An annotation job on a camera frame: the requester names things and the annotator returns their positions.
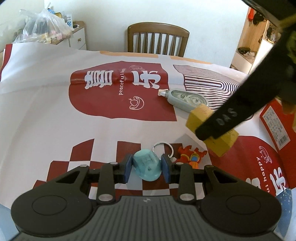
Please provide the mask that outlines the orange red dragon keychain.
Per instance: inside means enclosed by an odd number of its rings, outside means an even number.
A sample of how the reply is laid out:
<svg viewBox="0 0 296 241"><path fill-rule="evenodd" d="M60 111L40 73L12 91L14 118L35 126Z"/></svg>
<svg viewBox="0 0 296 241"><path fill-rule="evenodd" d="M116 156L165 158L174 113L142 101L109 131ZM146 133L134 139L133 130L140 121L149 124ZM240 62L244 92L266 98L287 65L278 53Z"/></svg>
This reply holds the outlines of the orange red dragon keychain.
<svg viewBox="0 0 296 241"><path fill-rule="evenodd" d="M168 154L170 160L174 164L189 164L193 169L199 169L201 160L208 154L208 151L200 151L198 147L192 145L183 146L181 143L169 144L166 142L158 142L152 146L155 152L158 146L163 146L165 154Z"/></svg>

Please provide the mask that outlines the teal whale shaped toy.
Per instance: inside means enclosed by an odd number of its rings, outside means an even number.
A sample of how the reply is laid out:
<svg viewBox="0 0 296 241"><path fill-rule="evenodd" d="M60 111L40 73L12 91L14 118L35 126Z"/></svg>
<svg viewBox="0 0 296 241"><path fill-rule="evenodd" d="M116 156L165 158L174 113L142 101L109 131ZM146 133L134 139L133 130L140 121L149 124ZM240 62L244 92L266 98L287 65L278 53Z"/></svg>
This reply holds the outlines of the teal whale shaped toy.
<svg viewBox="0 0 296 241"><path fill-rule="evenodd" d="M145 181L155 181L162 173L161 161L158 156L149 149L137 151L132 158L136 174Z"/></svg>

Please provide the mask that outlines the red cardboard box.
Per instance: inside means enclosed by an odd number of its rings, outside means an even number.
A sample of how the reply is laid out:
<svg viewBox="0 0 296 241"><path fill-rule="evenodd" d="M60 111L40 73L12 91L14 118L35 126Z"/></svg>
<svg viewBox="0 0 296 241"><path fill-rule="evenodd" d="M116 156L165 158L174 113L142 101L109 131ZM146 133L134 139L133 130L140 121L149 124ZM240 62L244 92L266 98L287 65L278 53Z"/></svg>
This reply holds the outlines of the red cardboard box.
<svg viewBox="0 0 296 241"><path fill-rule="evenodd" d="M284 114L278 100L274 99L264 107L260 119L278 151L295 148L295 115Z"/></svg>

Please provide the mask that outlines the yellow cardboard box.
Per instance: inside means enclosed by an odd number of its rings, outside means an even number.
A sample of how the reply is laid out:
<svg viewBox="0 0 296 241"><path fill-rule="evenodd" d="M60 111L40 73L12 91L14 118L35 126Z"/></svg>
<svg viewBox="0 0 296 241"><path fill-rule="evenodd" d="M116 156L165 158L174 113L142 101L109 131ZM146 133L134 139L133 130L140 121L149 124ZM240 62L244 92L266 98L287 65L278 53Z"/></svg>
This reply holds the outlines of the yellow cardboard box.
<svg viewBox="0 0 296 241"><path fill-rule="evenodd" d="M186 122L186 127L193 133L195 130L213 113L214 111L210 109L205 104L198 105L189 113L189 117ZM205 143L207 149L213 151L217 156L222 157L226 154L231 147L236 142L239 133L232 129L224 135L214 139L209 137L203 142Z"/></svg>

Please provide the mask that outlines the grey correction tape dispenser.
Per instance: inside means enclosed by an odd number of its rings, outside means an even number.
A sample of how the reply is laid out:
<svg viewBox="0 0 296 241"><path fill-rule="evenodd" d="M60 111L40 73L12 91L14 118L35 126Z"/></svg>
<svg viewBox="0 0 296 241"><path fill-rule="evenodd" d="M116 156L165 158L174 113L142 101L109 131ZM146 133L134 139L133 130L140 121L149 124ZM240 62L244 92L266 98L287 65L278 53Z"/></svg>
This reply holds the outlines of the grey correction tape dispenser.
<svg viewBox="0 0 296 241"><path fill-rule="evenodd" d="M169 104L188 113L200 104L209 106L208 100L202 95L178 89L159 89L158 96L165 97Z"/></svg>

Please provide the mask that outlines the red white printed tablecloth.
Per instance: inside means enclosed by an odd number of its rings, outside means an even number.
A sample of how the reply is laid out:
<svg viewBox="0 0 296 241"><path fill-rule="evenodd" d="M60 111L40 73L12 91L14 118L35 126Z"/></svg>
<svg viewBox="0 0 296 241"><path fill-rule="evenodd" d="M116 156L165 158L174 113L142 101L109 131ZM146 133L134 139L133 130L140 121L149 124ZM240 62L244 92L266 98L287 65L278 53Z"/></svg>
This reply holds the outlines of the red white printed tablecloth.
<svg viewBox="0 0 296 241"><path fill-rule="evenodd" d="M295 188L260 113L236 128L223 157L186 128L188 114L159 89L228 99L245 74L215 64L152 54L92 52L38 43L9 44L1 68L1 205L79 165L99 168L155 143L208 151L213 164L273 195Z"/></svg>

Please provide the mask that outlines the brown wooden chair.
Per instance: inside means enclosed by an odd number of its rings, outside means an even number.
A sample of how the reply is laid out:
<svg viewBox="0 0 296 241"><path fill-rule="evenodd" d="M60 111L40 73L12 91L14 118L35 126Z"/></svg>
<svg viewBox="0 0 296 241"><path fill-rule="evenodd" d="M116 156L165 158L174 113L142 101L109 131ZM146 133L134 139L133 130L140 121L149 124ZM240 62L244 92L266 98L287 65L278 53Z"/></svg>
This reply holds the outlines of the brown wooden chair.
<svg viewBox="0 0 296 241"><path fill-rule="evenodd" d="M127 28L127 51L183 57L190 32L176 25L141 22Z"/></svg>

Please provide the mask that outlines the white drawer cabinet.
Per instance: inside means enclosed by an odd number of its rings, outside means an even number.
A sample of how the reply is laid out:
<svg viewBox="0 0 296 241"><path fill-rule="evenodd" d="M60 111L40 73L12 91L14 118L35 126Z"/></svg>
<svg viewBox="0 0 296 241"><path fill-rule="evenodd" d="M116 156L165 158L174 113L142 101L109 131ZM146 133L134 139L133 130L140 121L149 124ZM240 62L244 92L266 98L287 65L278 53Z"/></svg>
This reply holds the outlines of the white drawer cabinet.
<svg viewBox="0 0 296 241"><path fill-rule="evenodd" d="M56 43L56 45L74 48L78 50L87 50L85 37L85 23L83 21L74 21L73 35L69 39L63 39Z"/></svg>

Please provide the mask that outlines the clear plastic bag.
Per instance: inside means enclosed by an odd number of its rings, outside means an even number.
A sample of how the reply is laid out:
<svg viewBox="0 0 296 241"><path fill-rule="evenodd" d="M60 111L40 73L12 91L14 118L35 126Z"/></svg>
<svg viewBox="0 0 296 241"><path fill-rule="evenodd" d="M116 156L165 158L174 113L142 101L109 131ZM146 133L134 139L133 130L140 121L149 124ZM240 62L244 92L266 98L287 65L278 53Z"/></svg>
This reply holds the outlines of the clear plastic bag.
<svg viewBox="0 0 296 241"><path fill-rule="evenodd" d="M43 44L57 44L69 39L74 29L67 25L63 18L43 9L40 13L21 9L20 14L27 17L22 31L13 43L36 42Z"/></svg>

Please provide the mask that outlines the white wall cabinet unit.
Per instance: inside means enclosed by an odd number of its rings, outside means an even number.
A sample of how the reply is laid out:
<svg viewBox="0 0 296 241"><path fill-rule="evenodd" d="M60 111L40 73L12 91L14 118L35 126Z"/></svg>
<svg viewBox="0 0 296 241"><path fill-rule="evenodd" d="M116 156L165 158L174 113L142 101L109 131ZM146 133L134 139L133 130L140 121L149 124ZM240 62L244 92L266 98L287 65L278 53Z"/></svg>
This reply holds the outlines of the white wall cabinet unit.
<svg viewBox="0 0 296 241"><path fill-rule="evenodd" d="M249 8L230 67L245 74L252 73L280 37L281 33L274 24Z"/></svg>

